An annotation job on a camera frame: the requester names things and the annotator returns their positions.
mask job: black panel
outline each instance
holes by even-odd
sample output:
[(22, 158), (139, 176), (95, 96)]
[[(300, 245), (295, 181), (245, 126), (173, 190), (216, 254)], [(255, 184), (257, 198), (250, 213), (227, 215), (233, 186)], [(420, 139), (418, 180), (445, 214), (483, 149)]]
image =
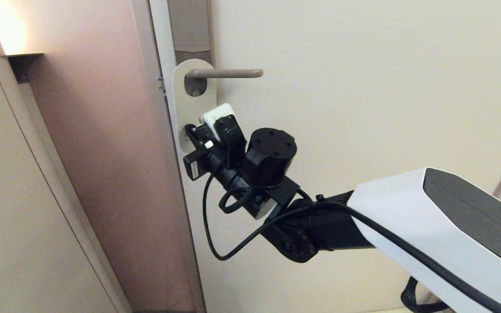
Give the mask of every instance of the black panel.
[(426, 170), (423, 187), (453, 224), (501, 258), (501, 201), (437, 169)]

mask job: pink wall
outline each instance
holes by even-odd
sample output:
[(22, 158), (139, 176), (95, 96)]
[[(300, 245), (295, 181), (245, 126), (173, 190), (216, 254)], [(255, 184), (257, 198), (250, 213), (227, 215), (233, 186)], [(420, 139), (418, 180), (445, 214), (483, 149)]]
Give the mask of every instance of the pink wall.
[(185, 210), (165, 102), (153, 109), (127, 0), (10, 0), (30, 84), (53, 142), (131, 306), (195, 308)]

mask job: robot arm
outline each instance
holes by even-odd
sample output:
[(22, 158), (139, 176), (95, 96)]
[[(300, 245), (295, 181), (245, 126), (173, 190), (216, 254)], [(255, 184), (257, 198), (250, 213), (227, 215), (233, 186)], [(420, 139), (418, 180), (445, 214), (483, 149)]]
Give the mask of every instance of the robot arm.
[[(379, 248), (442, 301), (462, 312), (501, 313), (501, 201), (453, 174), (424, 168), (360, 184), (356, 190), (312, 200), (286, 176), (297, 152), (282, 130), (258, 129), (248, 143), (228, 104), (205, 113), (185, 131), (195, 151), (184, 158), (187, 175), (210, 173), (203, 215), (211, 251), (227, 260), (259, 234), (286, 258), (304, 263), (319, 251)], [(227, 191), (219, 207), (245, 208), (266, 218), (225, 256), (212, 244), (206, 196), (212, 180)], [(296, 195), (302, 198), (294, 200)], [(228, 198), (236, 201), (227, 205)], [(444, 303), (417, 305), (411, 278), (402, 301), (414, 312), (435, 312)]]

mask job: beige wall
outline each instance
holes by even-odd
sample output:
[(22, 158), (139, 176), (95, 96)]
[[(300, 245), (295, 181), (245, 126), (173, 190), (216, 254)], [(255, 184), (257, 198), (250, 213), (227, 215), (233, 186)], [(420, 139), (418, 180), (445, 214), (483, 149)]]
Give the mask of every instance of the beige wall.
[(46, 54), (30, 84), (133, 309), (194, 309), (169, 119), (151, 105), (130, 2), (6, 4), (26, 34), (12, 53)]
[[(245, 135), (296, 138), (288, 176), (310, 194), (434, 166), (492, 192), (501, 178), (501, 1), (214, 0), (215, 66), (262, 68), (219, 81)], [(364, 312), (402, 306), (407, 273), (380, 251), (288, 261), (264, 238), (226, 262), (207, 245), (204, 180), (183, 177), (211, 313)], [(254, 230), (209, 193), (210, 231), (225, 254)]]

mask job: beige cabinet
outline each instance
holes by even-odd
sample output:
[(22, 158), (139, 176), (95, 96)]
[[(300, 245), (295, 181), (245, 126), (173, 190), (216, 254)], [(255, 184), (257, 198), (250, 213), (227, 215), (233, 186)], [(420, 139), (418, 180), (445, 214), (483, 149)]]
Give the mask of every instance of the beige cabinet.
[(3, 83), (0, 77), (0, 312), (117, 312), (33, 156)]

